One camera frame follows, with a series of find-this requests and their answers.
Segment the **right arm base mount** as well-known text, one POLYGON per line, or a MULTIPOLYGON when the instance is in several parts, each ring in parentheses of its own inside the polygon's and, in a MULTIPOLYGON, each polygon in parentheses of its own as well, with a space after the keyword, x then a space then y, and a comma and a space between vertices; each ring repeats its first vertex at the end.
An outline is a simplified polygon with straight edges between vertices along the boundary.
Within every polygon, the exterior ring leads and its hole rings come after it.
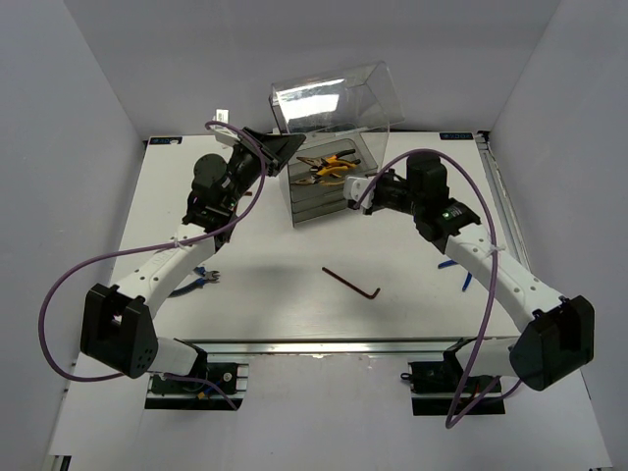
MULTIPOLYGON (((411 391, 413 416, 445 417, 451 400, 458 387, 463 367, 454 358, 452 348, 446 350, 442 359, 417 360, 408 363, 407 372, 399 375, 400 380, 407 384, 411 391)), ((460 400, 455 409, 458 414, 474 400, 490 383, 490 376, 470 376, 462 390, 460 400)), ((501 384, 497 383, 470 412, 469 415, 503 415, 504 400, 498 399, 501 384)))

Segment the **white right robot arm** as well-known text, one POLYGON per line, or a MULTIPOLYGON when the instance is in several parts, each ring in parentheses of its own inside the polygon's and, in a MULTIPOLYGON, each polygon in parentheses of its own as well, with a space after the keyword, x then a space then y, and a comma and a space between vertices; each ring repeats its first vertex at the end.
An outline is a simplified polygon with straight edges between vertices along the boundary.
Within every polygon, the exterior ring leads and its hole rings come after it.
POLYGON ((447 157, 433 149, 403 155, 405 177, 385 166, 372 180, 347 183, 344 196, 365 214, 390 209, 412 217, 422 238, 464 268, 499 304, 518 334, 462 340, 444 354, 445 383, 463 392, 479 376, 514 377, 543 391, 594 358, 595 310, 582 295, 568 298, 497 247, 491 215, 478 216, 451 197, 447 157))

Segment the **yellow long-nose pliers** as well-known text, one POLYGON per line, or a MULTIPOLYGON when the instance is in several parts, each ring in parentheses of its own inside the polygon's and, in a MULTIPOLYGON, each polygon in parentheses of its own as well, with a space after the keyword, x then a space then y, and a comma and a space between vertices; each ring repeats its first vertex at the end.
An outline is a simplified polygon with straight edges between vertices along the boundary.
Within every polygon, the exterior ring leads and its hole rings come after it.
POLYGON ((307 178, 299 179, 291 183, 291 185, 297 186, 337 186, 342 185, 345 182, 345 176, 338 173, 331 173, 326 175, 312 174, 307 178))

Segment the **clear plastic drawer organizer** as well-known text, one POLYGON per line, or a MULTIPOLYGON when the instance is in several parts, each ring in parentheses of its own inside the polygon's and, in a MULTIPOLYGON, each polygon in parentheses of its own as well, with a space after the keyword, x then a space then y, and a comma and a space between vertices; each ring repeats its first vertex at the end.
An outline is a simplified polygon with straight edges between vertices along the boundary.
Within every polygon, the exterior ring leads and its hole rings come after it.
POLYGON ((361 163, 342 175, 371 176, 381 169, 391 127, 404 120, 392 74, 383 61, 276 81, 269 102, 280 134, 306 135, 282 176, 295 227, 346 207, 343 184, 291 185, 312 175, 310 167, 297 157, 325 157, 355 149, 348 159, 360 159, 361 163))

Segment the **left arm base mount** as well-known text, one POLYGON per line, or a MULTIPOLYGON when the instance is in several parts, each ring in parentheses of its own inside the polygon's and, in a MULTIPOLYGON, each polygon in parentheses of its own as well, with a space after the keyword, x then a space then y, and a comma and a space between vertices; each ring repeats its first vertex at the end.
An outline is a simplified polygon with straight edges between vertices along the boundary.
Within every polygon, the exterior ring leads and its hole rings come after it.
POLYGON ((209 362, 203 382, 152 375, 144 408, 178 411, 237 411, 247 390, 249 365, 209 362))

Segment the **yellow needle-nose pliers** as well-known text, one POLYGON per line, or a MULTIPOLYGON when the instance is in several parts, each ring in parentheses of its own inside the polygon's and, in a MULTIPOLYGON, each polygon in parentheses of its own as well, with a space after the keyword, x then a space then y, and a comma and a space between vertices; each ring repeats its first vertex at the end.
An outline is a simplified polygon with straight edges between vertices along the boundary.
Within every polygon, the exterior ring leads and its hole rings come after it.
POLYGON ((356 153, 355 149, 347 149, 333 155, 325 157, 297 157, 297 160, 310 167, 310 171, 317 173, 327 168, 355 168, 359 163, 359 159, 350 160, 348 156, 356 153))

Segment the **orange black pliers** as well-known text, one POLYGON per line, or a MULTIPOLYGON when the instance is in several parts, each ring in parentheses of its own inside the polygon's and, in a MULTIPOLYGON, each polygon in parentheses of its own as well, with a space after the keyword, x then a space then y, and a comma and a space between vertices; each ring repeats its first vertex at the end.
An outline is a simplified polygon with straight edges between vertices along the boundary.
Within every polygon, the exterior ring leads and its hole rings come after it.
POLYGON ((345 160, 333 156, 330 158, 317 159, 316 163, 310 168, 310 172, 318 175, 331 173, 338 173, 342 175, 343 172, 355 169, 360 163, 360 159, 345 160))

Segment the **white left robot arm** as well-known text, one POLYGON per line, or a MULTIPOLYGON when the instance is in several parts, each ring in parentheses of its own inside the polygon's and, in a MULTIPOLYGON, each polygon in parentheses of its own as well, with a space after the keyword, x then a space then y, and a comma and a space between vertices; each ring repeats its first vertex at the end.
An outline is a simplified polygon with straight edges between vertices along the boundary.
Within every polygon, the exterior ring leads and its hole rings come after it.
POLYGON ((183 280, 230 241, 241 198, 261 178, 280 173, 306 139, 252 129, 215 137, 231 147, 231 157, 210 153, 195 162, 186 212, 168 248, 115 284, 90 289, 79 343, 83 354, 119 374, 174 377, 188 392, 205 385, 207 355, 189 342, 158 337, 153 319, 183 280))

